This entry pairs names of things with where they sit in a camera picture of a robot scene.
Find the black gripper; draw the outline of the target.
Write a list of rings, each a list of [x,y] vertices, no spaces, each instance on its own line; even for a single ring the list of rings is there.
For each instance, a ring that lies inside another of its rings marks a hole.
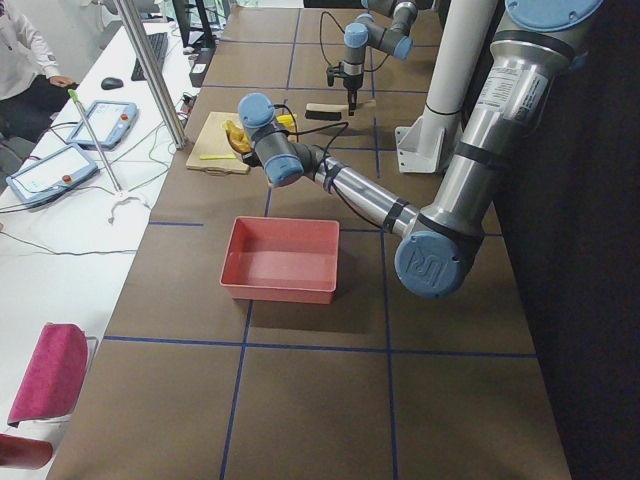
[[[348,90],[348,115],[353,116],[357,109],[357,90],[362,87],[362,64],[342,61],[340,72],[343,85]]]

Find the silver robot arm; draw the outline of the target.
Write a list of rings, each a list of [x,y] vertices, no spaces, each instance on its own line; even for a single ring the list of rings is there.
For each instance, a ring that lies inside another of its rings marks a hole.
[[[404,173],[442,173],[434,201],[416,208],[317,146],[294,143],[276,106],[252,93],[238,114],[251,158],[269,183],[308,177],[401,239],[394,265],[424,298],[457,290],[484,238],[483,217],[518,143],[543,111],[554,79],[585,57],[596,1],[452,1],[423,113],[395,131]]]
[[[347,92],[348,115],[357,109],[358,91],[363,85],[366,49],[405,60],[413,47],[411,28],[421,7],[417,1],[362,1],[368,13],[360,14],[343,33],[345,53],[333,69]]]

